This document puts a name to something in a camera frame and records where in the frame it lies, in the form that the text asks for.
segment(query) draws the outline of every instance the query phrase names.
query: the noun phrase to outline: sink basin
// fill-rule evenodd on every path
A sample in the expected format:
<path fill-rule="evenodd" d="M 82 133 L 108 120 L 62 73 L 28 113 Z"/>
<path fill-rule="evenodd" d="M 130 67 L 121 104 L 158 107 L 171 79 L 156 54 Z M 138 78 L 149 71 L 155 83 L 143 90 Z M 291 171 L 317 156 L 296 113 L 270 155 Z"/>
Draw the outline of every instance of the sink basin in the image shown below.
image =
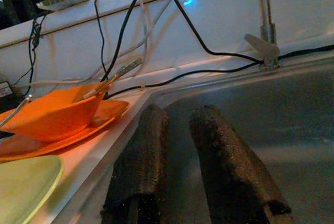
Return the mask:
<path fill-rule="evenodd" d="M 165 108 L 170 117 L 165 199 L 169 211 L 163 217 L 167 223 L 211 223 L 188 128 L 193 109 L 205 104 L 219 108 L 265 163 L 295 223 L 334 223 L 334 58 L 198 82 L 157 91 L 145 104 Z M 77 223 L 101 223 L 112 164 L 127 141 L 128 135 L 117 140 L 54 223 L 67 223 L 65 217 L 78 215 Z"/>

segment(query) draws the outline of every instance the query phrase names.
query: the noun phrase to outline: orange plate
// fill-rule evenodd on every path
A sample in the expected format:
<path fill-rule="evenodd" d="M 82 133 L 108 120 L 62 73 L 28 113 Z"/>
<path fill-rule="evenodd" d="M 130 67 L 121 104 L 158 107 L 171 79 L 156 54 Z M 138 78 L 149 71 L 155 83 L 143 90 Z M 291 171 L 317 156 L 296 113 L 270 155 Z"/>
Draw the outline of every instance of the orange plate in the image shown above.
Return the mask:
<path fill-rule="evenodd" d="M 92 122 L 83 131 L 57 142 L 41 142 L 29 137 L 14 135 L 0 143 L 0 162 L 25 159 L 49 154 L 87 138 L 119 118 L 129 103 L 121 100 L 102 101 Z"/>

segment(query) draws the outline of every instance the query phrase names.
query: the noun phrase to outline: faucet handle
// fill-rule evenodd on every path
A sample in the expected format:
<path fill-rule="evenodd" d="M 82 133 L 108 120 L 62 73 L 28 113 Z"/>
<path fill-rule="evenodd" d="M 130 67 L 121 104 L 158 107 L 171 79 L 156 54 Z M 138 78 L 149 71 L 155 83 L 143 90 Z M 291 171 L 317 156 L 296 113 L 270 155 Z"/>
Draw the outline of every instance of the faucet handle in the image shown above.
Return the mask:
<path fill-rule="evenodd" d="M 278 67 L 278 56 L 280 55 L 280 50 L 276 44 L 259 39 L 249 33 L 245 35 L 244 39 L 259 52 L 264 60 L 265 67 L 270 70 Z"/>

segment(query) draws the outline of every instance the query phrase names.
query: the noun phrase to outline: plate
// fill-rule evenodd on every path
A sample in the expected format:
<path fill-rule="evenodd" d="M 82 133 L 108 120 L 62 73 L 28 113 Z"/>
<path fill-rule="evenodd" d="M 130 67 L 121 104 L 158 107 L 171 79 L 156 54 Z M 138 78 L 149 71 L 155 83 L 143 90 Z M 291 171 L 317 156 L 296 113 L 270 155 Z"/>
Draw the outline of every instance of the plate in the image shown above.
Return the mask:
<path fill-rule="evenodd" d="M 63 174 L 58 156 L 0 164 L 0 224 L 28 223 Z"/>
<path fill-rule="evenodd" d="M 41 142 L 25 136 L 14 135 L 0 143 L 0 162 L 46 155 L 72 145 L 102 130 L 122 116 L 129 103 L 121 100 L 102 101 L 92 122 L 83 131 L 57 142 Z"/>

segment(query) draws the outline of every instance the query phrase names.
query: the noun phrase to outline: orange bowl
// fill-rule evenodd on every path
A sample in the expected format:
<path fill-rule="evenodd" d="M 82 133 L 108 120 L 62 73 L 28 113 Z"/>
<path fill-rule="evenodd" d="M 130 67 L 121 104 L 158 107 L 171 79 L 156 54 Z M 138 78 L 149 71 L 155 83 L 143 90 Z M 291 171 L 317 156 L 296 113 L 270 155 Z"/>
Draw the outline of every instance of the orange bowl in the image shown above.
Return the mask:
<path fill-rule="evenodd" d="M 43 142 L 55 142 L 74 135 L 91 122 L 104 93 L 81 101 L 78 99 L 97 85 L 57 90 L 38 98 L 25 105 L 0 130 Z M 12 111 L 0 114 L 0 121 Z"/>

